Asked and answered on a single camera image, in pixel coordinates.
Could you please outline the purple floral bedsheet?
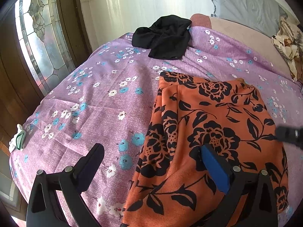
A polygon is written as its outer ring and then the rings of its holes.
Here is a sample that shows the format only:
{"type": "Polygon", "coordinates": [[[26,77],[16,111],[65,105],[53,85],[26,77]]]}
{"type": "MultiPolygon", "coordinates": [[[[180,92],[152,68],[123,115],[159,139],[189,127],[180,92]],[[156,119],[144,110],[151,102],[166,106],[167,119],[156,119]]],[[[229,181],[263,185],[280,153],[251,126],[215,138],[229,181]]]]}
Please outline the purple floral bedsheet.
{"type": "MultiPolygon", "coordinates": [[[[61,172],[99,143],[104,159],[82,198],[102,226],[122,226],[163,72],[212,82],[243,79],[260,92],[275,126],[302,125],[300,84],[231,37],[205,27],[190,33],[190,46],[175,61],[149,58],[147,49],[132,46],[132,34],[121,36],[99,47],[41,101],[23,126],[24,149],[10,156],[13,179],[26,200],[38,170],[61,172]]],[[[289,192],[287,208],[278,212],[281,226],[302,201],[302,151],[283,147],[289,192]]]]}

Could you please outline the orange black floral garment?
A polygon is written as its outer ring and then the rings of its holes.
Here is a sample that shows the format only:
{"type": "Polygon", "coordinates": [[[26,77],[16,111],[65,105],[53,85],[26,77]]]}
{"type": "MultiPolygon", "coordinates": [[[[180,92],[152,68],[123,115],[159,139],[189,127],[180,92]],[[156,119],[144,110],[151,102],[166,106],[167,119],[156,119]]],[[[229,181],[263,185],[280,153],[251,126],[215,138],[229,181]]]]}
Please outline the orange black floral garment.
{"type": "Polygon", "coordinates": [[[260,92],[243,79],[212,82],[163,72],[122,226],[204,225],[223,198],[202,162],[204,144],[231,166],[266,170],[283,212],[288,165],[275,128],[260,92]]]}

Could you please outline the cream brown floral cloth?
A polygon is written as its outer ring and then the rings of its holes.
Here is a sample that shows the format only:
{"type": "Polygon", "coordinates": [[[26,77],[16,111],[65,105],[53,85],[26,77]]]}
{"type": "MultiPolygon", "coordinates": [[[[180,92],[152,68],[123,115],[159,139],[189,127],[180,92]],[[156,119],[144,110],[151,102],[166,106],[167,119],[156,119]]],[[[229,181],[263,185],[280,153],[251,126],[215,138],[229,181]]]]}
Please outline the cream brown floral cloth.
{"type": "Polygon", "coordinates": [[[283,57],[292,79],[302,84],[302,31],[289,19],[281,17],[279,31],[272,36],[272,44],[283,57]]]}

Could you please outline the pink mattress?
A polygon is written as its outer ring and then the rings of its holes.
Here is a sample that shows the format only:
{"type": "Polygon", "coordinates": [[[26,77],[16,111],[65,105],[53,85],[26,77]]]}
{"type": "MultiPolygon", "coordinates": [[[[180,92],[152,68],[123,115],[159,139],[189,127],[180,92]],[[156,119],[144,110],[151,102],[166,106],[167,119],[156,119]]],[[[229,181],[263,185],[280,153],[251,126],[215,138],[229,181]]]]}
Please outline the pink mattress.
{"type": "Polygon", "coordinates": [[[199,13],[193,14],[191,21],[193,26],[213,29],[245,44],[270,62],[270,68],[276,69],[285,78],[292,79],[288,65],[266,35],[235,22],[199,13]]]}

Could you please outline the grey pillow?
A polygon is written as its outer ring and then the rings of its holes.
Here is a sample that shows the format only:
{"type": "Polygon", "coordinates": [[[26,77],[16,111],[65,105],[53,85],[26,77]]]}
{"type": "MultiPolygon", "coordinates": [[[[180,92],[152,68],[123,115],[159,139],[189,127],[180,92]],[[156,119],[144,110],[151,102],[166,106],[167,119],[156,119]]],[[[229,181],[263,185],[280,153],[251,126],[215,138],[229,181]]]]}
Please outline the grey pillow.
{"type": "Polygon", "coordinates": [[[279,21],[289,16],[275,0],[212,0],[212,17],[254,29],[268,37],[279,31],[279,21]]]}

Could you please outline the black crumpled garment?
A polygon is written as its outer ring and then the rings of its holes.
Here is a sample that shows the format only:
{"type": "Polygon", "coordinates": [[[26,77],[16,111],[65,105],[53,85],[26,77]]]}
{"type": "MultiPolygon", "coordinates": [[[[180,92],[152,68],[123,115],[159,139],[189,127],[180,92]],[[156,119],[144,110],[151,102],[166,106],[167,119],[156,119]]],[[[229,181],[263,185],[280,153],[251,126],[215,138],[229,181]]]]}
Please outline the black crumpled garment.
{"type": "Polygon", "coordinates": [[[149,49],[149,58],[181,59],[191,39],[192,21],[176,15],[162,16],[150,27],[139,27],[132,38],[132,46],[149,49]]]}

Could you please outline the dark wooden glass door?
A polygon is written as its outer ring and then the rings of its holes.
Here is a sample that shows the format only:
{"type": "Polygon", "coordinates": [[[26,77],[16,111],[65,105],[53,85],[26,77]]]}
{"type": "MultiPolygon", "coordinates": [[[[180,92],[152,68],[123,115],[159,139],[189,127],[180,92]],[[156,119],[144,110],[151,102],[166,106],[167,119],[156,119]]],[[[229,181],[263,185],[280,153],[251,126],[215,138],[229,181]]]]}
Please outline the dark wooden glass door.
{"type": "Polygon", "coordinates": [[[1,144],[92,52],[80,0],[1,0],[1,144]]]}

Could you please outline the white green small cloth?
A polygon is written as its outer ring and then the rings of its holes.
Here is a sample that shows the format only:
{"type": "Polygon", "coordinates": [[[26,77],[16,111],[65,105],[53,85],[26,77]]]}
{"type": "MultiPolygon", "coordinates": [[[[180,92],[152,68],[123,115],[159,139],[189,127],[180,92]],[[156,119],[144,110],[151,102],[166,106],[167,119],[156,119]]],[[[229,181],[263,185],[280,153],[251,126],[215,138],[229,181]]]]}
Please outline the white green small cloth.
{"type": "Polygon", "coordinates": [[[17,124],[17,133],[9,142],[9,152],[12,153],[15,149],[22,151],[24,148],[24,140],[26,137],[26,131],[21,124],[17,124]]]}

